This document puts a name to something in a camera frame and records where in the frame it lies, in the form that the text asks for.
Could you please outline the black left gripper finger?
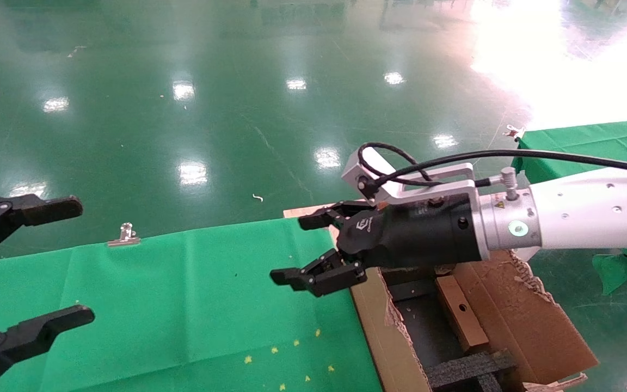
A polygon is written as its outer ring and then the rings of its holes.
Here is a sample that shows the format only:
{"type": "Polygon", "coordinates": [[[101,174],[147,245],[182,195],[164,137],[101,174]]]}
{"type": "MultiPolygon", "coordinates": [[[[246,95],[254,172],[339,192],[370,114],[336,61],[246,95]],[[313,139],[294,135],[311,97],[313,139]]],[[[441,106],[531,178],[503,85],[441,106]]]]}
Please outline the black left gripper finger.
{"type": "Polygon", "coordinates": [[[61,333],[94,320],[94,311],[89,307],[70,306],[29,318],[0,332],[0,377],[15,364],[49,352],[61,333]]]}
{"type": "Polygon", "coordinates": [[[0,197],[0,244],[22,226],[47,225],[82,215],[84,208],[76,196],[41,199],[36,194],[0,197]]]}

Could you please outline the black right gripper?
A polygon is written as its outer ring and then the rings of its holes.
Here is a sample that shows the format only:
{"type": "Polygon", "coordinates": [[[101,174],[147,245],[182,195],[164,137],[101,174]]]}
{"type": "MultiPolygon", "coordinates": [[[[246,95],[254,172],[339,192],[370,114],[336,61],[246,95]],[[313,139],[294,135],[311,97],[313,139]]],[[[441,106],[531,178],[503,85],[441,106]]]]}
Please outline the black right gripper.
{"type": "Polygon", "coordinates": [[[366,268],[412,268],[481,261],[467,194],[386,206],[345,200],[321,206],[298,218],[304,230],[338,228],[338,250],[330,249],[303,267],[269,271],[272,282],[316,297],[368,280],[366,268]]]}

